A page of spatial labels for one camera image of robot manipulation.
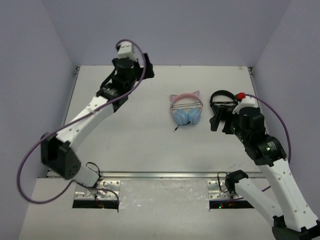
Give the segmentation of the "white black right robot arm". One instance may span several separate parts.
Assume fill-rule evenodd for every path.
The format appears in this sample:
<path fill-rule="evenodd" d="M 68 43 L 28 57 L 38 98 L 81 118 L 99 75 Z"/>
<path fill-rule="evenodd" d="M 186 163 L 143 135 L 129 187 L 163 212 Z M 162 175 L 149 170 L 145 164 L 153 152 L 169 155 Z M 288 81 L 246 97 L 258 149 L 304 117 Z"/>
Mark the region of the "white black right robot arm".
<path fill-rule="evenodd" d="M 270 225 L 276 240 L 312 240 L 319 237 L 320 219 L 303 197 L 282 144 L 266 133 L 265 117 L 260 109 L 236 107 L 229 128 L 268 181 L 276 201 L 256 187 L 242 170 L 226 175 L 228 192 L 248 201 Z"/>

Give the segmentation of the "pink blue cat-ear headphones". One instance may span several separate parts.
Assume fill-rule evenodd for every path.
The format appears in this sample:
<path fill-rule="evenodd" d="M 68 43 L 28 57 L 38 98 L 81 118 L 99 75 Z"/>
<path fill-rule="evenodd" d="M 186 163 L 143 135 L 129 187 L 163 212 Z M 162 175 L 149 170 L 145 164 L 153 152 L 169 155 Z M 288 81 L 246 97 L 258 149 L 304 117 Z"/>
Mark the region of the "pink blue cat-ear headphones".
<path fill-rule="evenodd" d="M 187 92 L 182 94 L 170 94 L 170 112 L 177 126 L 197 125 L 201 119 L 203 102 L 200 98 L 200 91 Z M 179 101 L 190 99 L 193 103 L 182 103 Z"/>

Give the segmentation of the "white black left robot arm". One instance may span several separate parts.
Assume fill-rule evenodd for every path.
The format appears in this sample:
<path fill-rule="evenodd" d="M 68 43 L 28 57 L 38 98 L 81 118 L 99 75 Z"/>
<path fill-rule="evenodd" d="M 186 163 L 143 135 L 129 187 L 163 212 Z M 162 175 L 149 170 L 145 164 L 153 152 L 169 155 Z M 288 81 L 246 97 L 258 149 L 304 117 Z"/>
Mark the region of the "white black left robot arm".
<path fill-rule="evenodd" d="M 118 56 L 114 69 L 102 82 L 90 103 L 68 124 L 55 133 L 46 133 L 40 144 L 41 162 L 63 177 L 93 188 L 100 174 L 78 158 L 76 152 L 86 137 L 106 118 L 114 114 L 144 79 L 155 76 L 147 53 L 143 66 L 137 59 Z"/>

